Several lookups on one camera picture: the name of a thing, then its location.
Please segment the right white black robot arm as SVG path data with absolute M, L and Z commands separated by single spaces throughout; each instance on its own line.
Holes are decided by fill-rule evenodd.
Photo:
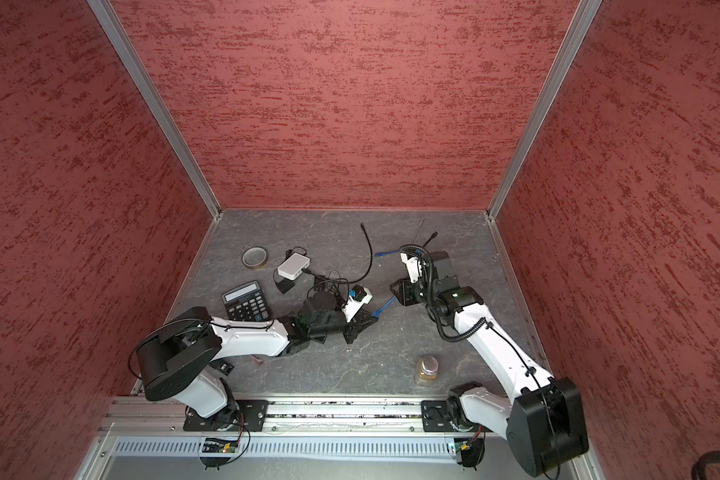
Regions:
M 501 327 L 482 297 L 462 286 L 448 254 L 406 244 L 399 250 L 406 277 L 391 285 L 405 306 L 421 304 L 440 338 L 468 342 L 504 390 L 477 383 L 449 393 L 454 425 L 479 425 L 500 435 L 532 477 L 548 474 L 589 452 L 581 393 L 569 378 L 556 378 Z

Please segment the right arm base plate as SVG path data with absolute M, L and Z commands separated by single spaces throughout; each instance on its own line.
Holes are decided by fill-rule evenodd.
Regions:
M 420 403 L 425 432 L 473 432 L 477 426 L 466 419 L 455 397 L 447 400 L 423 400 Z

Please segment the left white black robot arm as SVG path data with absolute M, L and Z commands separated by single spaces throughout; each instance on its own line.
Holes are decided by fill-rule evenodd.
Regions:
M 239 425 L 242 410 L 226 381 L 231 358 L 292 355 L 333 334 L 351 344 L 378 321 L 365 308 L 372 299 L 370 290 L 359 284 L 342 301 L 318 291 L 298 312 L 264 322 L 222 319 L 193 307 L 134 348 L 145 398 L 181 402 L 187 420 L 197 420 L 205 429 Z

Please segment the black power adapter with cable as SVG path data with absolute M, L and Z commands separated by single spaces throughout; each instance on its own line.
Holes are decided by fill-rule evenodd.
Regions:
M 342 286 L 349 286 L 350 284 L 359 283 L 364 280 L 370 274 L 373 267 L 374 250 L 368 230 L 364 223 L 360 223 L 360 229 L 363 232 L 369 253 L 368 265 L 362 275 L 357 278 L 349 279 L 341 274 L 338 274 L 336 278 L 333 278 L 329 274 L 316 273 L 310 269 L 311 258 L 308 256 L 308 251 L 301 246 L 294 246 L 292 249 L 286 251 L 283 261 L 272 271 L 272 280 L 278 288 L 278 291 L 282 294 L 287 293 L 295 286 L 296 280 L 304 274 L 314 278 L 312 291 L 318 291 L 320 289 L 329 291 L 333 289 L 335 293 L 340 293 L 340 288 Z M 286 266 L 294 257 L 296 257 L 295 263 L 299 265 L 300 268 L 298 270 L 295 268 L 286 268 L 286 273 L 281 273 L 280 268 Z

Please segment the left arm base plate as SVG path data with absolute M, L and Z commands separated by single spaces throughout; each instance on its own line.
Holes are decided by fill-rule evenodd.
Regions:
M 242 430 L 260 432 L 266 418 L 269 402 L 266 400 L 242 400 L 233 402 L 217 413 L 205 418 L 188 407 L 185 411 L 185 432 L 232 433 Z

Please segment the white network switch box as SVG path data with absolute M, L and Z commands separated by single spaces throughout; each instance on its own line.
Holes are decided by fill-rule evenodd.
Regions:
M 292 253 L 277 267 L 277 274 L 287 280 L 295 281 L 309 268 L 311 259 L 300 253 Z

